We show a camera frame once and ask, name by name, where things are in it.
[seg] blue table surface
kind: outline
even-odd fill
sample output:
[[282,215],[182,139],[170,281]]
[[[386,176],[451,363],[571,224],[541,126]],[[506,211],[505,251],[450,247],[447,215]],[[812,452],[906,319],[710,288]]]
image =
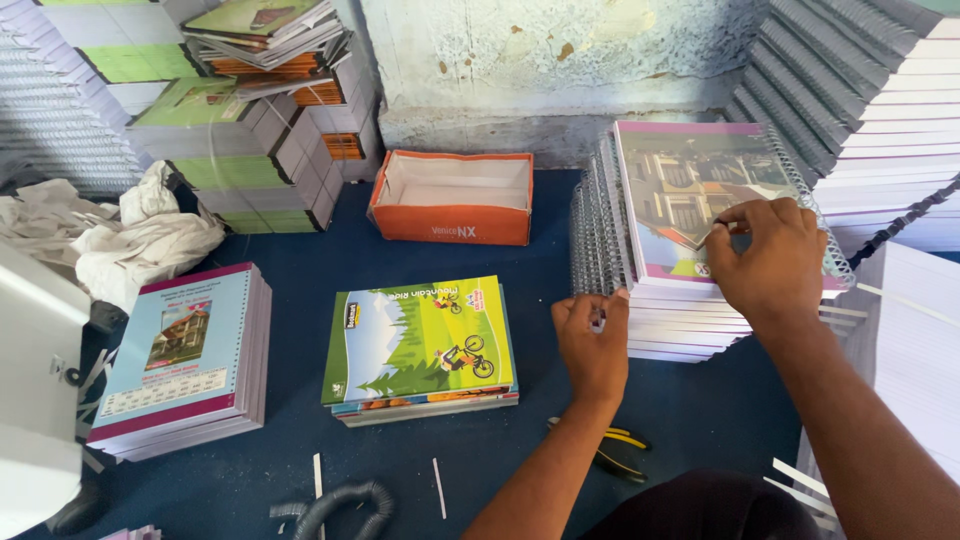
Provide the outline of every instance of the blue table surface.
[[[569,290],[568,216],[577,171],[538,171],[530,245],[475,246],[384,240],[365,217],[371,184],[346,185],[328,233],[232,235],[198,267],[252,260],[274,290],[261,430],[138,463],[99,481],[111,510],[72,538],[156,524],[173,540],[277,535],[272,503],[313,499],[312,456],[324,489],[380,479],[396,496],[385,538],[455,538],[546,434],[570,396],[550,305]],[[320,404],[334,293],[495,274],[503,283],[520,381],[519,406],[348,429]],[[800,420],[752,337],[700,364],[632,359],[617,425],[653,443],[646,486],[699,467],[781,481],[771,461],[794,463]],[[442,519],[432,459],[446,503]],[[590,470],[565,537],[575,537],[642,487]],[[368,507],[343,508],[327,538],[352,538]],[[39,526],[19,538],[51,538]]]

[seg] right hand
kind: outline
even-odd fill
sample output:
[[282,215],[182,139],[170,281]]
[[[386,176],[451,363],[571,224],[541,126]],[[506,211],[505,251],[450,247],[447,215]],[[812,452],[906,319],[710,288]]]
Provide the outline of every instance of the right hand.
[[[749,201],[724,210],[707,236],[710,272],[724,298],[754,330],[817,316],[828,235],[817,214],[793,199]],[[731,232],[727,224],[736,222]],[[731,233],[753,234],[738,255]]]
[[[550,308],[575,403],[610,405],[616,411],[623,400],[628,371],[628,298],[630,293],[621,288],[609,298],[599,294],[580,294],[576,298],[560,300]],[[598,309],[603,309],[607,315],[600,333],[592,329]]]

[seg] bicycle illustration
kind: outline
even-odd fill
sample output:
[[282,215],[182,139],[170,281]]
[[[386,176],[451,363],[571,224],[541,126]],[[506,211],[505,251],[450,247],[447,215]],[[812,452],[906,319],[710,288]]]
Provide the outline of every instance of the bicycle illustration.
[[442,296],[438,298],[437,300],[434,300],[433,306],[438,307],[440,309],[449,309],[451,313],[456,315],[464,310],[459,304],[457,304],[458,300],[460,300],[460,295],[448,294],[446,296]]
[[454,345],[445,353],[439,350],[434,356],[440,356],[440,366],[445,371],[457,371],[460,368],[470,364],[473,366],[473,375],[480,379],[486,379],[493,375],[493,362],[487,360],[483,355],[476,354],[483,349],[483,338],[479,335],[472,335],[464,340],[464,346]]

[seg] pliers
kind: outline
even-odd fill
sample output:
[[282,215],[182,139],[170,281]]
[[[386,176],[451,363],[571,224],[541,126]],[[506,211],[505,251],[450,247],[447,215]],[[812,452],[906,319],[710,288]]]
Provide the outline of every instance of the pliers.
[[[560,418],[548,418],[546,426],[553,428]],[[636,483],[647,481],[647,476],[638,471],[637,464],[643,451],[651,449],[650,442],[636,431],[610,426],[604,432],[593,463],[608,473]]]

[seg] house illustration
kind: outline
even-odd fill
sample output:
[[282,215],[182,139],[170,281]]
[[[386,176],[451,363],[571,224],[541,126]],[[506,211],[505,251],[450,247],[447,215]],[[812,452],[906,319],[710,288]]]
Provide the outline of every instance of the house illustration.
[[189,314],[170,323],[154,337],[147,369],[169,365],[200,356],[206,339],[210,313],[194,309]]
[[775,199],[786,180],[770,156],[698,153],[692,142],[679,152],[625,149],[624,158],[637,222],[696,251],[717,214]]

